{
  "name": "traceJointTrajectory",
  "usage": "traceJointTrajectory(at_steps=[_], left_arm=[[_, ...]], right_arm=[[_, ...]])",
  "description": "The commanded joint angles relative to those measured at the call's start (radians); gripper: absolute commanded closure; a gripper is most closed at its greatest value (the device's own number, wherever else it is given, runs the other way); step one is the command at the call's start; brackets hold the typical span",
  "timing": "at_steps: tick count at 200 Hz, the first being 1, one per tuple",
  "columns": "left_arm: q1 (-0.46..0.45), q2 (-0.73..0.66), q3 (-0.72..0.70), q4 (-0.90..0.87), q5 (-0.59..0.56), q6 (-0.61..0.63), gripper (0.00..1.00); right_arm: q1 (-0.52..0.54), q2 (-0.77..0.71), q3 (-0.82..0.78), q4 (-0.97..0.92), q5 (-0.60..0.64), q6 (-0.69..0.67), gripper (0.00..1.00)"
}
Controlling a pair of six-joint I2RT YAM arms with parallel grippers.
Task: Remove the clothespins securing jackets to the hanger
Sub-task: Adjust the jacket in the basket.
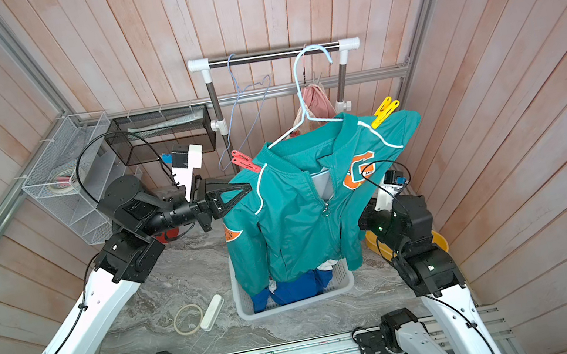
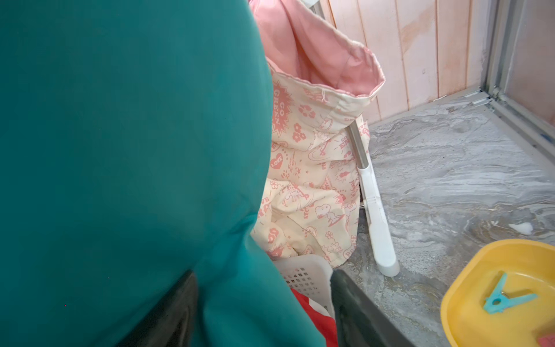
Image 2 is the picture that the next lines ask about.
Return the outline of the green jacket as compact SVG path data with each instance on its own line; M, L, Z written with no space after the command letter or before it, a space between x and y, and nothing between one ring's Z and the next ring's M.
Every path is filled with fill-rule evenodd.
M324 346L251 237L272 111L246 1L3 1L1 345L118 346L191 270L191 346Z

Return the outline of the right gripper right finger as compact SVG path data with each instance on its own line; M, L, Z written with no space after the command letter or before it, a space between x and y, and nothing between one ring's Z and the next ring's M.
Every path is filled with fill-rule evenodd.
M330 279L339 346L413 347L342 270Z

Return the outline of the red clothespin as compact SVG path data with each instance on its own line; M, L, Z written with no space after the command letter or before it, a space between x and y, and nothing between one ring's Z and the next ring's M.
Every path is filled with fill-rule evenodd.
M555 347L555 334L549 334L537 339L540 347Z

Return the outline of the blue red white jacket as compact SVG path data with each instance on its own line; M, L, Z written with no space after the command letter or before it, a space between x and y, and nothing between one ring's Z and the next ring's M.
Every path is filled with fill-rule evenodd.
M291 289L291 291L313 322L315 328L324 337L326 347L339 347L335 319L331 317L329 312L322 305L318 304L313 299L299 293L295 289Z

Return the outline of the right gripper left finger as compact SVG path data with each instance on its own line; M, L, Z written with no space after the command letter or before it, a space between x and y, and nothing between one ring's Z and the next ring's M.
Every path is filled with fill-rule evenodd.
M190 346L197 315L199 286L189 270L118 346Z

